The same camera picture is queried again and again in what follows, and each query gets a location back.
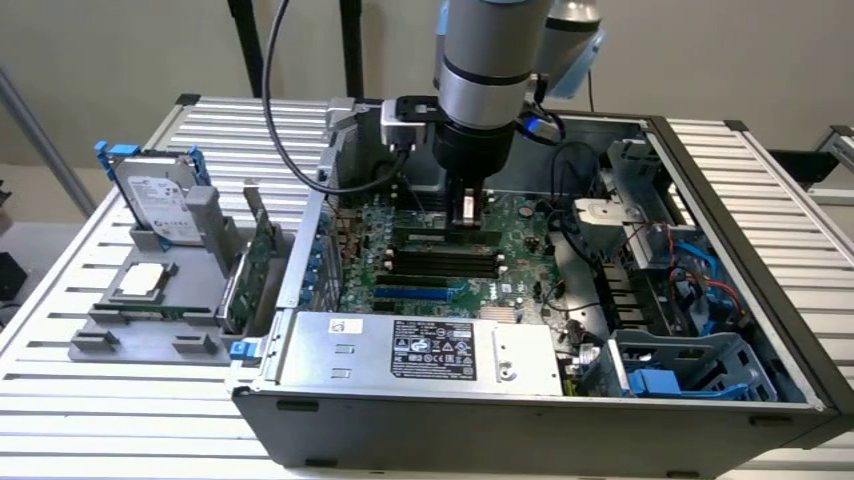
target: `wire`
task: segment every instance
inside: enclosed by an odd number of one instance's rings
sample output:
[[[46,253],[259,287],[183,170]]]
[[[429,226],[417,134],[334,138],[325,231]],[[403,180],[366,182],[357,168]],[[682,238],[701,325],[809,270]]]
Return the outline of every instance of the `wire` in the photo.
[[[330,208],[333,209],[333,213],[335,213],[335,219],[341,219],[342,218],[342,214],[338,211],[338,208],[335,208],[335,205],[333,205],[333,202],[330,202],[330,196],[327,195],[323,200],[326,201],[326,204],[330,206]]]
[[[553,123],[556,124],[556,126],[558,127],[558,140],[552,140],[550,138],[542,137],[541,135],[538,135],[537,133],[534,133],[532,130],[528,129],[528,127],[525,126],[523,122],[519,122],[517,120],[517,131],[532,141],[540,143],[541,145],[548,145],[550,147],[554,147],[557,145],[561,144],[561,142],[564,142],[566,140],[566,124],[564,123],[564,119],[561,118],[561,116],[546,110],[546,107],[544,107],[544,104],[534,101],[534,102],[526,102],[526,105],[529,106],[529,108],[533,107],[537,108],[537,110],[540,110],[540,118],[542,119],[544,117],[549,117],[549,119],[552,119]]]
[[[566,150],[570,147],[582,147],[585,148],[590,153],[593,153],[594,158],[600,157],[600,154],[597,153],[596,148],[593,148],[588,143],[585,142],[580,142],[577,140],[570,140],[566,142],[562,142],[561,144],[558,144],[557,147],[554,147],[552,149],[552,152],[549,153],[549,162],[552,165],[550,168],[550,189],[549,189],[549,193],[552,195],[552,200],[556,201],[556,164],[558,163],[558,157],[561,156],[561,153],[564,152],[564,150]],[[581,177],[578,175],[578,171],[576,170],[576,166],[573,166],[573,173],[576,175],[576,180],[580,182],[581,184]]]
[[[668,251],[670,253],[670,268],[674,267],[676,263],[677,263],[677,256],[674,253],[674,241],[673,241],[673,230],[670,229],[670,224],[666,222],[650,222],[650,223],[645,223],[644,225],[641,225],[634,232],[632,232],[632,235],[629,235],[629,237],[626,238],[626,240],[624,240],[624,243],[620,245],[620,247],[617,247],[617,249],[614,250],[614,252],[612,253],[612,261],[614,263],[617,263],[617,255],[620,254],[620,252],[624,250],[624,248],[626,248],[626,245],[629,245],[629,242],[632,241],[633,238],[636,238],[636,236],[641,233],[641,231],[649,227],[653,226],[661,226],[665,227],[668,229]]]
[[[410,191],[410,193],[413,194],[413,198],[415,199],[415,203],[418,204],[418,208],[422,211],[422,220],[425,223],[425,227],[427,227],[427,211],[425,211],[425,206],[422,205],[422,200],[418,198],[418,194],[415,193],[415,190],[413,190],[413,184],[410,183],[410,179],[406,177],[406,175],[401,175],[401,178],[403,179],[403,183],[406,183],[406,188]]]
[[[597,109],[593,106],[593,68],[588,70],[588,100],[590,100],[590,112],[594,113]]]
[[[674,281],[674,274],[676,273],[677,273],[677,270],[670,272],[670,281],[672,282]],[[685,277],[686,277],[688,281],[694,282],[694,283],[700,283],[697,278],[694,278],[694,275],[692,273],[685,272]],[[709,278],[706,278],[705,280],[706,280],[706,283],[710,286],[718,287],[720,289],[722,289],[728,293],[730,299],[733,300],[733,303],[736,304],[736,310],[738,311],[738,314],[744,315],[745,314],[745,309],[742,308],[742,302],[738,300],[738,293],[736,292],[736,289],[730,285],[728,285],[726,283],[718,282],[717,280],[710,280]]]
[[[558,283],[556,283],[552,288],[549,289],[549,293],[546,293],[546,305],[549,305],[549,308],[552,308],[554,311],[557,312],[564,312],[564,313],[570,313],[570,312],[577,312],[580,310],[585,310],[586,308],[590,307],[597,307],[600,305],[602,305],[600,302],[592,302],[586,305],[582,305],[581,307],[573,307],[573,308],[561,308],[561,307],[556,307],[556,305],[552,303],[552,294],[556,293],[556,289],[558,288],[558,285],[564,284],[564,280],[561,280]]]
[[[558,217],[558,221],[561,222],[561,234],[564,235],[564,239],[566,240],[566,243],[570,244],[570,248],[576,252],[576,255],[578,255],[578,258],[581,258],[593,269],[594,275],[598,275],[600,265],[597,264],[597,262],[594,262],[590,256],[582,251],[581,247],[576,244],[576,242],[573,241],[573,237],[570,236],[570,226],[566,223],[566,211],[564,212],[564,215]]]
[[[565,175],[568,170],[573,172],[573,177],[576,178],[576,183],[578,184],[578,186],[581,187],[582,185],[582,177],[578,173],[578,170],[576,169],[576,165],[573,165],[573,162],[564,162],[564,170],[561,170],[561,190],[558,191],[558,200],[564,198],[564,186],[566,185]]]
[[[299,179],[301,182],[306,184],[309,188],[311,188],[313,190],[321,193],[326,193],[327,195],[347,195],[351,193],[362,193],[374,189],[375,187],[379,187],[381,185],[387,183],[393,178],[395,178],[395,176],[403,169],[403,165],[406,164],[407,159],[410,158],[410,153],[407,150],[398,151],[398,160],[394,164],[394,167],[386,173],[386,175],[382,178],[378,178],[377,180],[358,187],[347,187],[347,188],[327,187],[322,183],[314,181],[309,177],[309,175],[306,175],[303,171],[299,169],[299,166],[291,159],[289,152],[282,146],[282,138],[279,138],[279,132],[277,131],[277,124],[273,119],[273,107],[270,104],[270,97],[271,97],[270,79],[273,76],[273,60],[275,58],[274,51],[277,47],[277,39],[279,38],[279,30],[282,28],[282,20],[285,18],[285,12],[287,11],[290,3],[291,3],[290,0],[282,0],[282,2],[279,3],[279,7],[277,9],[277,15],[274,17],[273,27],[270,30],[270,40],[267,42],[267,55],[265,57],[265,70],[262,75],[262,107],[265,112],[265,121],[267,123],[267,130],[270,131],[270,139],[273,140],[273,146],[277,149],[279,156],[282,157],[282,161],[285,162],[287,167],[291,169],[294,176]]]

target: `warning label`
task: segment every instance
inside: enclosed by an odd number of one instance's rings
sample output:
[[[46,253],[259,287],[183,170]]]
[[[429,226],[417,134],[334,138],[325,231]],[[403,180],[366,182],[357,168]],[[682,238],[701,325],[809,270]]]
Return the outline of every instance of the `warning label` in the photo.
[[[398,378],[477,380],[470,323],[395,320],[391,373]]]

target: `blue drive bracket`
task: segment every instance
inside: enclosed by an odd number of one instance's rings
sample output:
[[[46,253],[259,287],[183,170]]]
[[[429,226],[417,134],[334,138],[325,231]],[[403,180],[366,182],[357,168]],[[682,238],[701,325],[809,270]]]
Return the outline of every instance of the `blue drive bracket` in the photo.
[[[629,374],[632,393],[650,398],[692,398],[698,400],[741,400],[748,394],[748,385],[737,383],[720,391],[682,390],[673,370],[640,369]]]
[[[117,188],[119,189],[119,193],[125,197],[125,201],[129,205],[131,205],[129,193],[125,191],[122,187],[122,182],[118,181],[117,171],[114,170],[114,160],[121,158],[131,158],[135,156],[157,156],[159,154],[169,155],[175,157],[174,152],[158,152],[157,150],[143,150],[139,145],[130,143],[118,143],[115,145],[110,145],[105,140],[101,140],[95,144],[95,155],[98,157],[98,163],[102,168],[107,172],[107,178],[114,182]],[[193,160],[194,167],[194,177],[197,179],[198,185],[211,185],[211,175],[209,174],[207,162],[205,161],[205,155],[202,154],[202,150],[197,145],[190,147],[186,155]],[[139,218],[137,212],[131,208],[131,214],[134,215],[134,220],[137,221],[137,227],[143,229],[143,221]],[[169,239],[163,238],[158,235],[158,243],[161,244],[161,248],[163,251],[167,251],[173,247],[173,242]]]

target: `metal rail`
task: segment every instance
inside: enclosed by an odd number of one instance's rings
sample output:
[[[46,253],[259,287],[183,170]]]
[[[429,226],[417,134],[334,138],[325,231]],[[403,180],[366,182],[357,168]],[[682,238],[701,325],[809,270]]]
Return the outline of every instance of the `metal rail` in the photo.
[[[18,93],[12,80],[7,76],[2,66],[0,100],[10,111],[10,115],[12,115],[12,118],[18,122],[24,135],[27,135],[30,143],[39,152],[39,155],[42,155],[44,163],[51,169],[51,172],[54,172],[56,180],[66,189],[66,193],[71,197],[72,202],[75,202],[78,210],[80,210],[84,217],[88,217],[95,211],[95,200],[92,200],[92,196],[80,181],[80,177],[78,177],[74,169],[66,163],[63,156],[59,154],[59,150],[56,150],[54,146],[54,142],[51,142],[47,133],[44,133],[39,120],[36,120],[36,116],[30,111],[27,102],[24,102],[24,99]]]
[[[854,244],[749,132],[670,120],[724,204],[854,384]],[[677,204],[685,206],[674,195]],[[688,211],[684,217],[690,218]]]

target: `aluminum slat table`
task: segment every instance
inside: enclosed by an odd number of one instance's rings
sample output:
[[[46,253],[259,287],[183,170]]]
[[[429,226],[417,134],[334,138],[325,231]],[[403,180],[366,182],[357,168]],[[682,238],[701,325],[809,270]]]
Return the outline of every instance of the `aluminum slat table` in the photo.
[[[326,110],[325,103],[275,103],[283,142],[306,170],[317,166],[326,146]],[[705,135],[713,128],[725,138],[698,140],[704,146],[697,148],[725,152],[706,150],[713,161],[698,163],[714,165],[718,160],[733,161],[740,162],[734,164],[736,170],[768,172],[765,166],[752,163],[737,142],[726,138],[722,124],[696,122],[681,126],[686,134],[696,136]],[[199,145],[205,152],[214,184],[223,192],[225,213],[239,223],[251,221],[239,188],[245,178],[258,177],[274,220],[294,230],[309,192],[273,150],[259,102],[202,97],[197,105],[177,106],[147,146],[186,148],[191,144]],[[729,178],[741,181],[740,177]],[[766,176],[761,180],[766,182],[762,186],[774,189],[785,199],[786,190],[768,184]],[[788,222],[793,227],[788,236],[790,243],[773,241],[774,235],[760,235],[752,237],[758,239],[756,245],[780,250],[792,246],[792,242],[802,242],[810,249],[830,252],[829,239],[821,229],[809,226],[809,217],[793,205],[768,203],[770,198],[734,197],[732,204],[742,208],[740,213],[746,215],[762,214],[766,211],[762,209],[769,207],[782,215],[797,217]],[[761,223],[762,219],[745,217],[745,221]],[[131,224],[130,212],[114,189],[0,334],[0,478],[375,478],[378,475],[371,472],[286,470],[277,465],[267,458],[229,398],[223,385],[226,367],[94,364],[68,360],[71,337],[83,327],[90,305],[101,299],[131,249],[127,233]],[[774,232],[764,230],[758,223],[757,228],[758,234]],[[812,278],[814,271],[796,262],[800,257],[780,252],[773,255],[782,259],[781,278]],[[840,261],[832,253],[825,257],[829,262]],[[850,287],[852,275],[836,265],[832,263],[821,270],[838,271],[833,280],[845,285],[844,288],[854,288]],[[812,291],[809,285],[793,288]],[[854,356],[849,346],[854,343],[854,332],[846,319],[850,315],[845,310],[821,308],[810,312],[809,318],[817,334],[828,332],[822,338],[841,342],[828,345],[829,350],[840,349],[841,359],[845,355],[846,358]],[[844,373],[854,379],[854,358],[852,364],[841,361]],[[247,380],[257,375],[253,369],[241,373],[246,373]],[[510,478],[395,472],[383,476]],[[722,478],[842,480],[853,477],[854,434],[848,434],[812,451],[772,451]]]

